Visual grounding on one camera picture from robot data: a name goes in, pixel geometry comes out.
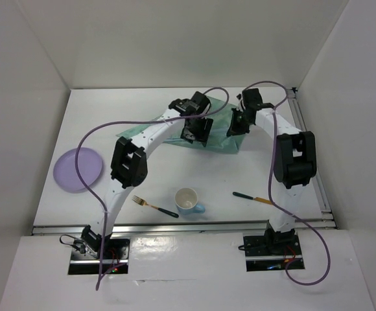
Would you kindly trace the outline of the teal green cloth napkin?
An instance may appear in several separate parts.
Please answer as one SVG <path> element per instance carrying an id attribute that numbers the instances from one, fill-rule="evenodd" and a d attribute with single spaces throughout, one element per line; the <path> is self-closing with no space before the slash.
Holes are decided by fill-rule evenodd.
<path id="1" fill-rule="evenodd" d="M 206 96 L 211 102 L 211 112 L 221 108 L 225 103 L 223 100 L 210 97 L 209 95 Z M 200 142 L 195 141 L 190 143 L 182 139 L 180 137 L 182 130 L 174 132 L 171 136 L 164 140 L 163 143 L 184 148 L 208 150 L 210 152 L 216 152 L 220 154 L 237 154 L 245 138 L 245 134 L 230 137 L 226 135 L 231 123 L 232 108 L 236 108 L 236 106 L 234 106 L 233 104 L 227 104 L 222 111 L 211 116 L 211 118 L 213 119 L 213 124 L 205 147 Z M 123 136 L 129 139 L 141 133 L 149 126 L 150 124 L 137 125 L 133 128 L 118 133 L 116 136 Z"/>

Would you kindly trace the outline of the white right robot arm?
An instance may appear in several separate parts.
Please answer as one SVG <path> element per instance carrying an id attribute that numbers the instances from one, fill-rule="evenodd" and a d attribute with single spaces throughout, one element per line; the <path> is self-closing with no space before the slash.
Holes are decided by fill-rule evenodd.
<path id="1" fill-rule="evenodd" d="M 316 175 L 315 137 L 291 125 L 271 104 L 233 108 L 232 113 L 228 137 L 249 133 L 250 126 L 256 125 L 273 140 L 268 196 L 276 212 L 269 218 L 263 246 L 277 254 L 294 236 L 301 195 Z"/>

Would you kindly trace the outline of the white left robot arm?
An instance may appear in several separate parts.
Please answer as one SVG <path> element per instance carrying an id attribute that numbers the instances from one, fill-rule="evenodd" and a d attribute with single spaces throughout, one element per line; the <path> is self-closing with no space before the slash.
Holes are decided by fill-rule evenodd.
<path id="1" fill-rule="evenodd" d="M 148 176 L 147 161 L 152 152 L 177 130 L 194 128 L 191 140 L 204 140 L 211 129 L 212 119 L 210 100 L 196 92 L 191 98 L 172 101 L 162 115 L 151 121 L 135 121 L 146 125 L 140 133 L 129 138 L 121 136 L 116 140 L 110 162 L 110 184 L 105 198 L 101 198 L 84 181 L 75 156 L 75 169 L 79 180 L 90 194 L 100 203 L 102 216 L 85 226 L 81 238 L 85 250 L 93 258 L 99 259 L 108 252 L 108 239 L 111 237 L 115 220 L 125 200 L 134 188 L 140 186 Z"/>

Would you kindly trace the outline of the light blue ceramic mug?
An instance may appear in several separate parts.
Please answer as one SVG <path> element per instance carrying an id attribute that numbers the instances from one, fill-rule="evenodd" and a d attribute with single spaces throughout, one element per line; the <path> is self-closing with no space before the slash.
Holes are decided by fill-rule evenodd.
<path id="1" fill-rule="evenodd" d="M 180 214 L 204 214 L 206 209 L 198 203 L 198 195 L 192 188 L 181 188 L 174 195 L 174 202 Z"/>

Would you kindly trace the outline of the aluminium front frame rail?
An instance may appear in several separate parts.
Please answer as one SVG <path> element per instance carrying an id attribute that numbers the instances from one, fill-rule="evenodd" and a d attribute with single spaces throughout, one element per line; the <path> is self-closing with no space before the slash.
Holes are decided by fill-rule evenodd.
<path id="1" fill-rule="evenodd" d="M 81 235 L 83 226 L 34 226 L 32 236 L 47 235 Z M 142 224 L 116 225 L 114 235 L 136 234 L 177 234 L 177 233 L 224 233 L 237 231 L 264 231 L 266 222 L 209 222 L 209 223 L 173 223 L 173 224 Z"/>

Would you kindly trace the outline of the aluminium frame rail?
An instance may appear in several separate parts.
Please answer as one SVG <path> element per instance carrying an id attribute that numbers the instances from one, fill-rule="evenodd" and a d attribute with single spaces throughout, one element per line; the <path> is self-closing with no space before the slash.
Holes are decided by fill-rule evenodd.
<path id="1" fill-rule="evenodd" d="M 301 157 L 303 159 L 298 160 L 298 166 L 303 167 L 304 173 L 314 173 L 314 176 L 311 178 L 310 182 L 305 187 L 310 188 L 310 190 L 304 190 L 303 196 L 306 198 L 309 195 L 309 193 L 311 193 L 313 196 L 316 195 L 317 204 L 310 204 L 311 209 L 314 209 L 314 207 L 316 206 L 316 208 L 322 214 L 318 217 L 319 220 L 316 221 L 320 222 L 322 220 L 323 222 L 327 223 L 331 222 L 332 224 L 325 225 L 325 227 L 336 227 L 335 219 L 332 210 L 329 206 L 325 189 L 323 187 L 322 180 L 317 169 L 315 136 L 312 132 L 306 129 L 306 125 L 303 120 L 303 115 L 301 113 L 297 100 L 297 92 L 298 90 L 295 87 L 287 89 L 288 104 L 290 106 L 295 125 L 298 129 L 300 129 L 303 132 L 301 134 L 301 143 L 299 143 L 300 150 L 302 151 Z"/>
<path id="2" fill-rule="evenodd" d="M 34 226 L 32 236 L 47 235 L 81 235 L 83 226 Z M 209 223 L 173 223 L 173 224 L 142 224 L 116 225 L 114 235 L 136 234 L 177 234 L 177 233 L 224 233 L 237 231 L 264 231 L 266 222 L 209 222 Z"/>

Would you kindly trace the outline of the aluminium right frame rail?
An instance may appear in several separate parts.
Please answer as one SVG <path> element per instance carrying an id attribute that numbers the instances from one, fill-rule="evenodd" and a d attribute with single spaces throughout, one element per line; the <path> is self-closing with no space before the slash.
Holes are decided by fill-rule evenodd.
<path id="1" fill-rule="evenodd" d="M 317 204 L 310 204 L 311 209 L 314 209 L 314 207 L 316 206 L 316 208 L 322 214 L 318 217 L 319 220 L 316 221 L 320 222 L 322 220 L 323 222 L 327 223 L 331 222 L 332 224 L 325 225 L 325 227 L 336 227 L 335 219 L 332 210 L 329 206 L 325 189 L 323 187 L 322 180 L 317 169 L 315 136 L 312 132 L 306 129 L 306 125 L 303 120 L 303 115 L 301 113 L 297 100 L 297 92 L 298 90 L 295 87 L 287 89 L 288 104 L 290 106 L 295 125 L 298 129 L 300 129 L 303 132 L 301 134 L 301 143 L 299 143 L 300 150 L 302 151 L 301 157 L 303 159 L 298 160 L 298 166 L 303 167 L 304 173 L 314 173 L 314 176 L 311 178 L 310 182 L 305 187 L 310 188 L 310 190 L 304 190 L 303 196 L 306 198 L 309 195 L 309 193 L 311 193 L 313 196 L 316 195 Z"/>

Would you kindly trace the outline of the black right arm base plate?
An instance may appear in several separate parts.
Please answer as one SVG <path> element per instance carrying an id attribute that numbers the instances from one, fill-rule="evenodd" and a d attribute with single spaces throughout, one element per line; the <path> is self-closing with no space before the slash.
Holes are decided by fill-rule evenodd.
<path id="1" fill-rule="evenodd" d="M 290 270 L 304 270 L 300 240 L 297 235 L 291 242 L 268 246 L 264 236 L 244 236 L 238 247 L 245 255 L 246 271 L 281 271 L 289 264 Z"/>

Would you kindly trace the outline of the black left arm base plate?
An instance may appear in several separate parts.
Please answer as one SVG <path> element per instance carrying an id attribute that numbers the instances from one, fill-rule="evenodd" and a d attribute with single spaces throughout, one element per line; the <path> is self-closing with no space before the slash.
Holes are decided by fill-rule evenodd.
<path id="1" fill-rule="evenodd" d="M 68 275 L 97 275 L 99 255 L 93 252 L 81 239 L 67 243 L 72 247 Z M 114 238 L 108 241 L 102 256 L 102 273 L 110 275 L 127 274 L 130 254 L 130 239 Z"/>

